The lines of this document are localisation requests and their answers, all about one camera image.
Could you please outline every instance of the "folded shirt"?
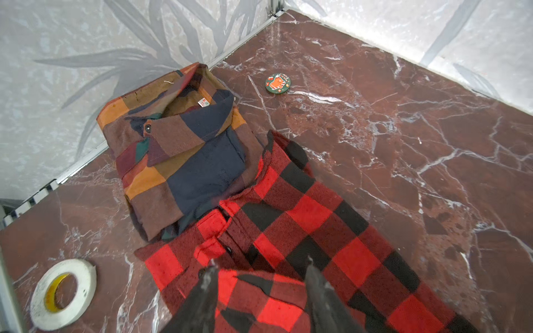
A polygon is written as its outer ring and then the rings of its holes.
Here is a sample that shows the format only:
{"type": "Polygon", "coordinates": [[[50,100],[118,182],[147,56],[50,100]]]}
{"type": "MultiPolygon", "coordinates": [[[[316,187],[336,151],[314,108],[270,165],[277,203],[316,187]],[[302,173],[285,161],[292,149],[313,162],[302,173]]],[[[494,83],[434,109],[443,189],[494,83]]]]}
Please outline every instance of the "folded shirt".
{"type": "MultiPolygon", "coordinates": [[[[266,280],[302,281],[310,257],[369,333],[477,332],[374,227],[313,178],[300,146],[277,132],[269,132],[268,140],[250,187],[221,200],[219,209],[172,241],[135,252],[172,314],[212,259],[222,269],[262,272],[266,280]]],[[[253,296],[251,287],[238,281],[242,278],[227,280],[219,283],[223,327],[242,331],[265,323],[260,317],[268,297],[258,304],[263,298],[253,296]]],[[[306,311],[302,304],[297,307],[306,311]]],[[[293,310],[295,315],[279,331],[309,327],[309,317],[293,310]]]]}
{"type": "Polygon", "coordinates": [[[228,91],[194,63],[112,100],[97,122],[145,240],[174,234],[250,184],[262,147],[228,91]]]}

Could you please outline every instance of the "round coaster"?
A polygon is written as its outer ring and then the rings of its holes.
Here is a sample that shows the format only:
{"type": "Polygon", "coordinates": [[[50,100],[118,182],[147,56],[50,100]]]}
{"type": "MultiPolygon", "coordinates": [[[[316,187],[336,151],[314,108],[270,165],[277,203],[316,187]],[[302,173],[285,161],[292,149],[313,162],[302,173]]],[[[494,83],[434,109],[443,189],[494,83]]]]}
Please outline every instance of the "round coaster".
{"type": "Polygon", "coordinates": [[[266,90],[273,94],[283,94],[290,87],[290,78],[283,73],[276,73],[269,76],[266,81],[266,90]]]}

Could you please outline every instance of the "yellow tape core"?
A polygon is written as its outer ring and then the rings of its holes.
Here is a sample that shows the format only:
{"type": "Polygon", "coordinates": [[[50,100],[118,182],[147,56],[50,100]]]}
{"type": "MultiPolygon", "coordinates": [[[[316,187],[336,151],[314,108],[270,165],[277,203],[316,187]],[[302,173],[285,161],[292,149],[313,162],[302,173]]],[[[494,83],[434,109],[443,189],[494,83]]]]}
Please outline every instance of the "yellow tape core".
{"type": "Polygon", "coordinates": [[[52,281],[52,284],[50,284],[50,286],[48,287],[46,295],[44,295],[44,306],[48,311],[56,313],[63,310],[62,308],[58,307],[55,302],[55,293],[58,291],[59,284],[69,275],[70,273],[65,273],[58,276],[52,281]]]}

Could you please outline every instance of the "shirt label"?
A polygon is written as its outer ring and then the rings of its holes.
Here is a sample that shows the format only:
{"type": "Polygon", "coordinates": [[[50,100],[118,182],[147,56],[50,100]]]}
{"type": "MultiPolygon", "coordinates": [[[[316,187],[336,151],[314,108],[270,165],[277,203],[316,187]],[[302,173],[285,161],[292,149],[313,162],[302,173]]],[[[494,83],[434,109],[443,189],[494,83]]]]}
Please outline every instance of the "shirt label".
{"type": "Polygon", "coordinates": [[[204,107],[206,107],[206,106],[209,105],[209,102],[207,101],[207,99],[202,98],[201,100],[198,101],[198,104],[200,104],[200,106],[201,106],[202,108],[204,108],[204,107]]]}

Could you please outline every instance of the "tape roll hole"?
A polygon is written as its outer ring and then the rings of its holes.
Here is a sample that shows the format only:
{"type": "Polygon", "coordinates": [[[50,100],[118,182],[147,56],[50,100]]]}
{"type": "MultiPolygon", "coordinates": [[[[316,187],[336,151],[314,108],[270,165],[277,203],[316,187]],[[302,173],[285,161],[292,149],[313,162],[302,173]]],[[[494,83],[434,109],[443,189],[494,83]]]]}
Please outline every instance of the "tape roll hole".
{"type": "Polygon", "coordinates": [[[72,274],[66,273],[58,276],[46,291],[44,305],[52,313],[60,312],[66,308],[76,296],[78,281],[72,274]]]}

